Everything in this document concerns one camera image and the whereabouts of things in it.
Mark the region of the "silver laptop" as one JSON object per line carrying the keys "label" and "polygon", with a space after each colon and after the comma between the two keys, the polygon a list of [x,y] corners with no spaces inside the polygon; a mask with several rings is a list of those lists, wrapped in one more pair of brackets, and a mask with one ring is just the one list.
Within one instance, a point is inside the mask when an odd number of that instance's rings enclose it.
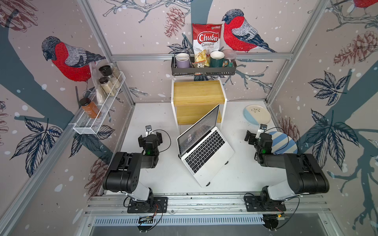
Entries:
{"label": "silver laptop", "polygon": [[179,158],[216,156],[228,160],[235,151],[216,127],[220,106],[215,106],[177,138]]}

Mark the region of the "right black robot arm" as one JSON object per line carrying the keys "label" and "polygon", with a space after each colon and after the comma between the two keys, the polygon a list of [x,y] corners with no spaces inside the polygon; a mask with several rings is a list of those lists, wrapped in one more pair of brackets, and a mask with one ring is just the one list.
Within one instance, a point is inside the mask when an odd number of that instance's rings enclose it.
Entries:
{"label": "right black robot arm", "polygon": [[279,168],[286,171],[286,180],[266,186],[260,192],[260,200],[284,201],[302,194],[327,193],[330,184],[318,162],[312,154],[283,153],[272,151],[272,136],[246,132],[245,141],[253,145],[255,159],[262,167]]}

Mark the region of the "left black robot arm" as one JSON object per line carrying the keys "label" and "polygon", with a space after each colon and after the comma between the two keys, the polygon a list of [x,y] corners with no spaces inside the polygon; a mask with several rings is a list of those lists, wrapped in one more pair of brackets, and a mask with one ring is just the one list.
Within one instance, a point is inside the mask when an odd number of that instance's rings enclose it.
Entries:
{"label": "left black robot arm", "polygon": [[159,150],[162,144],[161,133],[140,136],[138,144],[143,148],[141,153],[117,152],[111,161],[102,187],[104,190],[126,194],[136,203],[153,204],[153,192],[139,183],[142,169],[153,169],[157,166]]}

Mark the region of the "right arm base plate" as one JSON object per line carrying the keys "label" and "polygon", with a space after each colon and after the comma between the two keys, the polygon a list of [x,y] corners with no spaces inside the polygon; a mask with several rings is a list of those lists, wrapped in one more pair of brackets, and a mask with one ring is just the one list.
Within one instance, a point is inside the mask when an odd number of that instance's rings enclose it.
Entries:
{"label": "right arm base plate", "polygon": [[247,212],[285,212],[284,201],[263,201],[260,196],[246,193],[243,197]]}

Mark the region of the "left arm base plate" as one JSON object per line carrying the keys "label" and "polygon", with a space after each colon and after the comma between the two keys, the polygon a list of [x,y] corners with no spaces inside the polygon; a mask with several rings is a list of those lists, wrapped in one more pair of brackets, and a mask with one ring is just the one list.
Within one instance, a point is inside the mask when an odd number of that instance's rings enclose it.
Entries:
{"label": "left arm base plate", "polygon": [[127,205],[124,203],[127,213],[166,213],[167,205],[167,197],[154,197],[146,202],[137,202],[130,199]]}

